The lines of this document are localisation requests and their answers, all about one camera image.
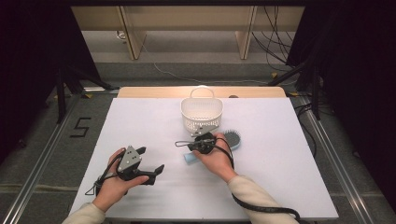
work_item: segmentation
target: white plastic basket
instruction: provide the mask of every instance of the white plastic basket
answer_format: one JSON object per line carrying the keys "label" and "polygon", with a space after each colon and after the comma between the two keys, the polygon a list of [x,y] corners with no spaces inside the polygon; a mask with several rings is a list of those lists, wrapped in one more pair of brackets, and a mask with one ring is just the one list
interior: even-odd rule
{"label": "white plastic basket", "polygon": [[[212,97],[192,97],[192,93],[198,89],[207,89],[212,92]],[[204,125],[220,126],[223,104],[215,98],[215,93],[207,86],[198,86],[190,93],[190,98],[181,102],[181,114],[184,127],[194,133]]]}

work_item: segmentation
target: white sleeve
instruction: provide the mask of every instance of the white sleeve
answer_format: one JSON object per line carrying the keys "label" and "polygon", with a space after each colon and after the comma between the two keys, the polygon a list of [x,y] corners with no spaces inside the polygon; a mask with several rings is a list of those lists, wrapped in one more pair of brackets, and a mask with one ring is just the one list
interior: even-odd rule
{"label": "white sleeve", "polygon": [[80,209],[64,220],[62,224],[100,224],[105,221],[105,213],[93,203],[84,203]]}
{"label": "white sleeve", "polygon": [[[231,193],[240,201],[256,206],[280,207],[280,205],[265,191],[247,176],[237,175],[228,183]],[[289,214],[270,214],[245,209],[253,224],[296,224],[298,223]]]}

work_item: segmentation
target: white tabletop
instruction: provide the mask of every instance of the white tabletop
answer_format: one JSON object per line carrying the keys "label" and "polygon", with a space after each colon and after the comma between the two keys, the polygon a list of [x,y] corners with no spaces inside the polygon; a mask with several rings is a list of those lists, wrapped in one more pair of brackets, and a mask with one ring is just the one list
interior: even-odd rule
{"label": "white tabletop", "polygon": [[[297,210],[302,218],[328,219],[338,215],[323,183],[301,126],[288,98],[224,98],[219,131],[241,133],[233,152],[235,171],[248,175],[280,204]],[[247,220],[226,184],[200,163],[188,165],[187,147],[193,140],[183,127],[179,98],[114,99],[105,125],[81,182],[71,212],[94,196],[85,192],[106,169],[119,148],[146,147],[140,170],[164,164],[154,186],[130,189],[106,217],[128,220]]]}

